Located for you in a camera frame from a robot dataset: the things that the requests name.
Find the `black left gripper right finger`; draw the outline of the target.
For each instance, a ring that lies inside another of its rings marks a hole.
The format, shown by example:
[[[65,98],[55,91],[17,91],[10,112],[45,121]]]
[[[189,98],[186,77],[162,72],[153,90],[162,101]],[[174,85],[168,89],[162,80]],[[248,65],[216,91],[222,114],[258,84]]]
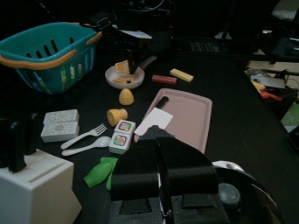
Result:
[[[156,128],[156,154],[164,201],[177,195],[218,192],[218,175],[212,161],[161,128]]]

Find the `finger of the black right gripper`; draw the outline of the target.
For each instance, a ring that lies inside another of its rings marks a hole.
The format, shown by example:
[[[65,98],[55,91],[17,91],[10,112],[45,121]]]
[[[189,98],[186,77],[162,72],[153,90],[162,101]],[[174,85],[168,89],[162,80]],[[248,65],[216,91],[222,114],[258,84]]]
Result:
[[[135,74],[138,65],[134,60],[134,52],[133,50],[127,50],[127,61],[129,61],[129,72],[130,74]]]

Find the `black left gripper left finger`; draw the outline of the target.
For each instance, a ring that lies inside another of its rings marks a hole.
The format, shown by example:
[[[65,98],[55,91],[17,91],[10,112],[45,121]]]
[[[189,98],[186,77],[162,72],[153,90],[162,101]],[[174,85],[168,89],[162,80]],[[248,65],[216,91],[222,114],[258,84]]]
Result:
[[[153,126],[119,158],[113,172],[113,200],[137,200],[160,195],[156,153],[160,131],[160,127]]]

